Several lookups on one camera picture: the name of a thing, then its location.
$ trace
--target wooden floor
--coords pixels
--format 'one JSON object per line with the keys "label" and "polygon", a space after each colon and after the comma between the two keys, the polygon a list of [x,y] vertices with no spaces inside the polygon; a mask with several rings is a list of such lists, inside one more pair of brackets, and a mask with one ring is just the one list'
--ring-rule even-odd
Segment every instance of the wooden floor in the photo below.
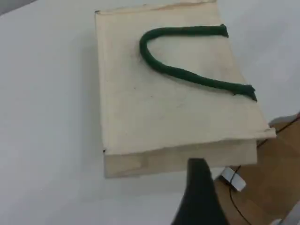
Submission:
{"label": "wooden floor", "polygon": [[[274,127],[280,129],[286,123]],[[300,120],[257,150],[258,164],[243,166],[239,174],[247,186],[233,199],[253,225],[268,225],[284,218],[300,201]],[[247,223],[233,207],[228,186],[215,182],[223,210],[231,225]]]}

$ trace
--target rope handle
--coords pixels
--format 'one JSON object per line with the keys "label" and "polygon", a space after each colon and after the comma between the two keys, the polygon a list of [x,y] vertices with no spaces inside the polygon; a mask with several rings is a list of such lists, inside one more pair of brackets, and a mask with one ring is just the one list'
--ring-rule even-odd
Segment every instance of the rope handle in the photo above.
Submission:
{"label": "rope handle", "polygon": [[155,59],[148,50],[147,43],[150,40],[156,39],[161,36],[212,36],[220,35],[228,38],[227,28],[224,24],[219,26],[196,26],[196,27],[165,27],[157,28],[146,32],[140,39],[140,53],[146,63],[155,71],[168,74],[170,76],[186,80],[189,82],[197,83],[203,86],[217,88],[230,91],[234,95],[244,95],[257,101],[255,96],[255,89],[251,85],[224,82],[206,78],[190,71],[171,67],[163,64]]}

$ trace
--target black object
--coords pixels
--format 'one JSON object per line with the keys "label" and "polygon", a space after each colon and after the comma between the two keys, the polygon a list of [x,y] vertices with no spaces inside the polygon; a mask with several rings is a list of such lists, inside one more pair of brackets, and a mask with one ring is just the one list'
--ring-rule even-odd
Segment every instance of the black object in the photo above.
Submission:
{"label": "black object", "polygon": [[204,159],[187,163],[187,186],[172,225],[229,225]]}

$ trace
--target beige bag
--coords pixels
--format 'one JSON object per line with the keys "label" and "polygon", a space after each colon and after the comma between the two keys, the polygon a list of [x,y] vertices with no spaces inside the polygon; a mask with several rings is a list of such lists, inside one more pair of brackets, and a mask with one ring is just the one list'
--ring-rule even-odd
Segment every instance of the beige bag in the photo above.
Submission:
{"label": "beige bag", "polygon": [[[96,12],[107,176],[183,170],[190,157],[210,166],[256,162],[256,139],[275,131],[255,101],[159,74],[139,54],[151,29],[221,23],[216,3]],[[225,37],[160,37],[148,48],[164,64],[246,83]]]}

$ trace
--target white table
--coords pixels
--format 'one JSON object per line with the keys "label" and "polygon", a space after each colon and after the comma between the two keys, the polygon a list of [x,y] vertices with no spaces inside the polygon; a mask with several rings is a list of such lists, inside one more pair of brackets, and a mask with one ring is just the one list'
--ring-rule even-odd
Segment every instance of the white table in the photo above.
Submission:
{"label": "white table", "polygon": [[[172,2],[38,0],[0,17],[1,225],[170,224],[185,172],[103,178],[94,11]],[[219,1],[268,121],[300,108],[299,7]]]}

